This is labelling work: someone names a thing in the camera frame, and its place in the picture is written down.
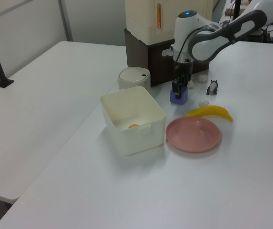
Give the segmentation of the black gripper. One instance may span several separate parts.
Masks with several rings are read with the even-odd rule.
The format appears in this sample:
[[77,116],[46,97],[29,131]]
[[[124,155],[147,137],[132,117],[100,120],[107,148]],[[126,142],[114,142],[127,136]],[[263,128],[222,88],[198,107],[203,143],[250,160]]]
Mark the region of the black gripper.
[[188,86],[188,82],[191,80],[192,76],[193,62],[179,63],[175,62],[174,64],[174,75],[175,80],[172,81],[172,98],[180,99],[181,98],[181,84],[183,87]]

